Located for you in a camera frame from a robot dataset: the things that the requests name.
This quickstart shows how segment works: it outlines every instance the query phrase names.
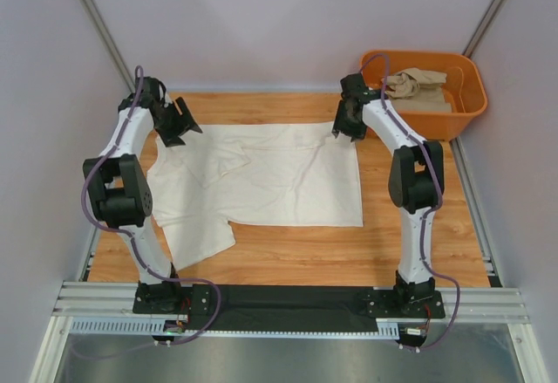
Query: metal floor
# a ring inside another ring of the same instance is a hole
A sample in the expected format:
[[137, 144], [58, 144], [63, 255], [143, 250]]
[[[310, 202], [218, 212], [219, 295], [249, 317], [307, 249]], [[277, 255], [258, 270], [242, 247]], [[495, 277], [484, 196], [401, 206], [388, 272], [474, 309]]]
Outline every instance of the metal floor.
[[[445, 325], [432, 324], [431, 339]], [[103, 361], [150, 337], [71, 335], [57, 383], [514, 383], [523, 382], [506, 325], [455, 325], [443, 345], [420, 354], [391, 341], [206, 337], [184, 346], [148, 348]]]

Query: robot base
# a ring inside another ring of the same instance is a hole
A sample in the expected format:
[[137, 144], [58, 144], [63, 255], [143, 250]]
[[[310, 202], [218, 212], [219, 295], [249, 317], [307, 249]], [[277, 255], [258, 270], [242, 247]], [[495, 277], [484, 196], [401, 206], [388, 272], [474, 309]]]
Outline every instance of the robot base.
[[[171, 265], [171, 278], [177, 278]], [[192, 287], [164, 281], [160, 284], [138, 283], [132, 311], [144, 315], [188, 314], [187, 301], [191, 300]]]
[[393, 289], [371, 290], [366, 296], [368, 315], [374, 318], [428, 319], [428, 311], [432, 319], [446, 317], [442, 295], [434, 290], [434, 278], [408, 284], [396, 272]]

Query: white wall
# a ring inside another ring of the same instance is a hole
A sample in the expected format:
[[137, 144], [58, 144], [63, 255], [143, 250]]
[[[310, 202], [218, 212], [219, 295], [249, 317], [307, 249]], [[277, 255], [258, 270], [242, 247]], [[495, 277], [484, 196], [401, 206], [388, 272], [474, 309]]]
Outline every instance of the white wall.
[[487, 114], [462, 136], [497, 266], [558, 381], [558, 0], [508, 0], [475, 53]]
[[78, 0], [0, 0], [0, 380], [25, 382], [84, 255], [81, 163], [126, 93]]
[[490, 0], [96, 0], [174, 89], [337, 90], [372, 48], [462, 52]]

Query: orange plastic tub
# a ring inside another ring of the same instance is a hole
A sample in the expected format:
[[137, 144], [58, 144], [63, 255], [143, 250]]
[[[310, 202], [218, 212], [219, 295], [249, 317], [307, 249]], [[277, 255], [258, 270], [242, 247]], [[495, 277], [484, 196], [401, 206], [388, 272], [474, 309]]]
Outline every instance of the orange plastic tub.
[[[451, 113], [402, 111], [399, 114], [417, 133], [427, 139], [455, 139], [467, 124], [487, 108], [487, 95], [477, 66], [468, 58], [453, 53], [431, 51], [372, 50], [364, 54], [361, 66], [376, 53], [390, 57], [390, 74], [410, 67], [447, 73], [442, 91]], [[363, 70], [364, 81], [372, 88], [381, 86], [384, 60], [375, 58]]]

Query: towel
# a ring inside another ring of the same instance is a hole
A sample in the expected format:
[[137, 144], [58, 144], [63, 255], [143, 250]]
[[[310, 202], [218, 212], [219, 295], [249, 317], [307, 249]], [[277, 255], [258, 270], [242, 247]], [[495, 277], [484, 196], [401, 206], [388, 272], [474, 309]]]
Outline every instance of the towel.
[[424, 111], [450, 113], [441, 86], [446, 82], [443, 72], [423, 71], [416, 67], [405, 69], [385, 79], [390, 97], [397, 111]]
[[235, 244], [228, 222], [362, 226], [357, 152], [332, 123], [201, 126], [147, 172], [153, 217], [182, 269]]

